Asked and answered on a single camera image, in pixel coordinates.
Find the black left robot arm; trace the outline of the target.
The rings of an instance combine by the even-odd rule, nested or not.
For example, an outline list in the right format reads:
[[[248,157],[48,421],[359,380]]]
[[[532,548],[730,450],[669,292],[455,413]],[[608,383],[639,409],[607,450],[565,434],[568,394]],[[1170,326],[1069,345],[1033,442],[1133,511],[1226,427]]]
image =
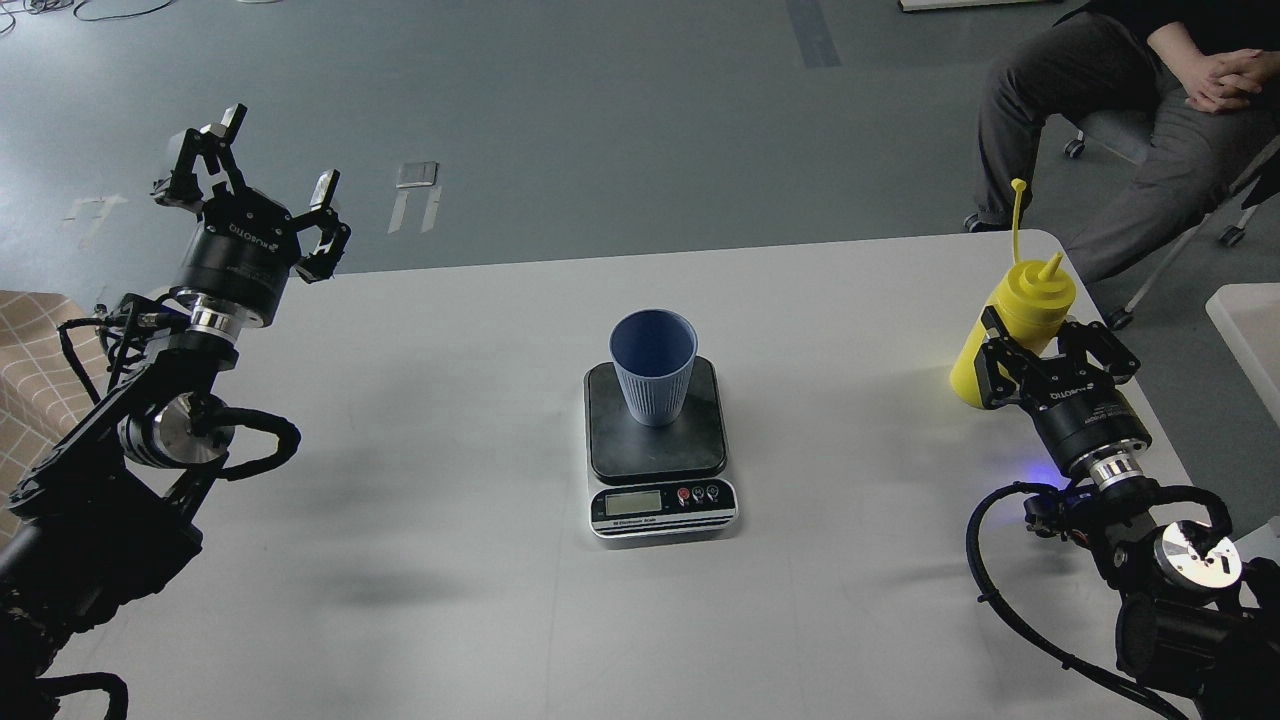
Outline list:
[[[58,329],[92,407],[8,496],[20,527],[1,565],[5,719],[52,719],[64,697],[86,691],[106,696],[106,717],[125,717],[123,679],[52,676],[58,653],[161,592],[201,552],[195,515],[218,480],[271,471],[300,448],[292,421],[230,406],[212,387],[236,366],[241,332],[273,324],[292,275],[333,277],[351,229],[333,208],[338,170],[320,176],[300,214],[244,181],[233,143],[246,113],[236,104],[172,138],[173,168],[154,201],[197,220],[172,287],[156,299],[128,293]],[[105,352],[104,391],[70,343],[84,327]]]

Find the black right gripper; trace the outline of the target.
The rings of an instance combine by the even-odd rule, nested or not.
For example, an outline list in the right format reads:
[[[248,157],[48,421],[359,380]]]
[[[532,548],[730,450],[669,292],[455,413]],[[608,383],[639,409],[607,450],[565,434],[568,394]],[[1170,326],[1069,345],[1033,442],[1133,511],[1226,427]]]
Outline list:
[[[973,365],[980,406],[1023,409],[1062,477],[1083,479],[1103,459],[1149,447],[1151,433],[1117,389],[1140,361],[1106,324],[1068,319],[1060,355],[1030,360],[996,306],[986,306],[979,322],[986,338]]]

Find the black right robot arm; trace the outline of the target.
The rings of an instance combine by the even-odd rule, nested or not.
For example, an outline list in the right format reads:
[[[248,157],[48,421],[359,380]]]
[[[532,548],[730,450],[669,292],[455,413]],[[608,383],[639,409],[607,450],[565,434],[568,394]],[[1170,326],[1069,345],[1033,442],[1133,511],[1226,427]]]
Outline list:
[[[1062,323],[1056,355],[1020,345],[995,307],[980,314],[975,378],[987,409],[1016,406],[1032,420],[1065,487],[1015,482],[974,509],[966,562],[978,600],[1065,670],[1179,719],[1171,696],[1202,719],[1277,716],[1277,562],[1245,560],[1213,492],[1162,486],[1139,466],[1151,436],[1120,392],[1137,357],[1105,324]],[[1087,550],[1121,598],[1116,670],[1062,650],[997,589],[980,553],[980,528],[1000,500],[1023,495],[1027,529]]]

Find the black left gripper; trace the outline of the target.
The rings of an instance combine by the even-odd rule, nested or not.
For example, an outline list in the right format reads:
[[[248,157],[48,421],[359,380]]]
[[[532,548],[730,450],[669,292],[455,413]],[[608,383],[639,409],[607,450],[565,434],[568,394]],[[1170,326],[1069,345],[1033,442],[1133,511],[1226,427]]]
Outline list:
[[[275,319],[293,265],[305,283],[329,281],[346,254],[351,228],[334,206],[338,169],[320,174],[308,210],[293,218],[293,229],[288,210],[248,190],[230,149],[247,111],[237,102],[220,122],[174,135],[169,143],[172,169],[154,182],[152,200],[164,208],[201,213],[180,264],[180,305],[192,307],[200,297],[230,302],[246,310],[251,327],[265,328]],[[210,176],[224,170],[232,192],[218,190],[205,202],[195,172],[197,159]],[[301,258],[297,232],[307,229],[319,229],[320,240]]]

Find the person's clasped hands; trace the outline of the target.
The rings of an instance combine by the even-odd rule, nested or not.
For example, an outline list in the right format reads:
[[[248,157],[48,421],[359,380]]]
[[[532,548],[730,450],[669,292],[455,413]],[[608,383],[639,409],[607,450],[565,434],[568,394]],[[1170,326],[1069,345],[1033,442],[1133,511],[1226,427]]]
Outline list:
[[[1199,55],[1179,76],[1187,104],[1208,114],[1247,109],[1277,79],[1277,51],[1243,49]]]

